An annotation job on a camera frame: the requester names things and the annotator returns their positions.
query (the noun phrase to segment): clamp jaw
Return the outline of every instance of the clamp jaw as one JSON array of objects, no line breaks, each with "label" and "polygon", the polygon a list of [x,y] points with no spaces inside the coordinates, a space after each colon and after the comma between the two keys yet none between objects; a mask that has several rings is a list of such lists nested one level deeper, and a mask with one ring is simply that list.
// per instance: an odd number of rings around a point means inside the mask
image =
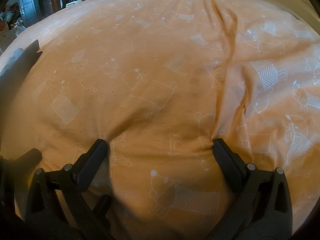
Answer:
[{"label": "clamp jaw", "polygon": [[7,236],[7,239],[38,239],[37,234],[16,215],[14,187],[41,159],[41,152],[37,149],[28,151],[15,161],[0,156],[0,235]]},{"label": "clamp jaw", "polygon": [[[105,217],[111,196],[103,195],[91,210],[81,195],[89,188],[107,154],[108,144],[98,139],[74,165],[66,164],[61,171],[37,169],[29,190],[26,224],[43,239],[114,240]],[[68,224],[55,190],[62,191],[79,229]]]},{"label": "clamp jaw", "polygon": [[292,206],[283,169],[259,170],[245,164],[223,139],[213,155],[237,198],[206,240],[287,240],[292,235]]}]

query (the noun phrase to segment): black clamp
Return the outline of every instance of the black clamp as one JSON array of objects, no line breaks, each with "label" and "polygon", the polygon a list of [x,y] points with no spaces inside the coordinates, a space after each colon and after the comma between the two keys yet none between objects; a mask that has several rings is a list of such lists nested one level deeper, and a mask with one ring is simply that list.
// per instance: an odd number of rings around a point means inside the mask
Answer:
[{"label": "black clamp", "polygon": [[16,215],[14,186],[32,171],[42,159],[41,152],[32,149],[15,161],[0,156],[0,228],[1,239],[38,239],[37,233]]},{"label": "black clamp", "polygon": [[237,198],[206,240],[287,240],[292,235],[292,206],[283,169],[259,170],[245,164],[223,139],[213,155]]},{"label": "black clamp", "polygon": [[[74,165],[66,164],[61,171],[37,169],[29,190],[26,224],[43,239],[114,240],[105,217],[111,196],[103,195],[93,210],[81,196],[81,192],[89,188],[108,151],[108,144],[98,139]],[[79,229],[68,224],[55,190],[62,191]]]}]

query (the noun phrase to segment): door handle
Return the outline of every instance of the door handle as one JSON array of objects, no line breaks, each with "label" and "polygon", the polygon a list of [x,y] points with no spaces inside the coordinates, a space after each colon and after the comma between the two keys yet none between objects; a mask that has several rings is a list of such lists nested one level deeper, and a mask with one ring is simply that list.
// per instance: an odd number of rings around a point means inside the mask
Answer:
[{"label": "door handle", "polygon": [[24,14],[24,6],[21,6],[21,8],[20,8],[20,13],[21,13],[21,15],[23,15]]}]

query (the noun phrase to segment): cardboard box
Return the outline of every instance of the cardboard box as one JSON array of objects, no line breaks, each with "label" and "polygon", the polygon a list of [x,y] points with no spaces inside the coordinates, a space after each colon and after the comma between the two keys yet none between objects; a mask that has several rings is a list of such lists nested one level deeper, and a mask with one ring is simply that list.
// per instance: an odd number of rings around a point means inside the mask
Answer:
[{"label": "cardboard box", "polygon": [[9,47],[9,45],[14,41],[16,38],[16,34],[14,33],[14,30],[9,30],[6,33],[0,34],[0,52],[1,54]]},{"label": "cardboard box", "polygon": [[6,33],[9,31],[9,26],[6,22],[6,20],[1,21],[0,20],[0,34]]}]

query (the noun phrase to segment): bed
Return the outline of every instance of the bed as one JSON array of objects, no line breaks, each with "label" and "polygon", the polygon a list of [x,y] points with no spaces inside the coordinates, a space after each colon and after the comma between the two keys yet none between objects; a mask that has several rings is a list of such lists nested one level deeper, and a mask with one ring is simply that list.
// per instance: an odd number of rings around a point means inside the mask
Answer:
[{"label": "bed", "polygon": [[88,0],[27,28],[0,70],[36,39],[43,53],[12,102],[0,154],[38,148],[39,167],[53,171],[107,141],[84,198],[117,199],[116,239],[212,230],[234,199],[215,138],[259,169],[284,169],[294,231],[315,206],[320,39],[290,13],[263,0]]}]

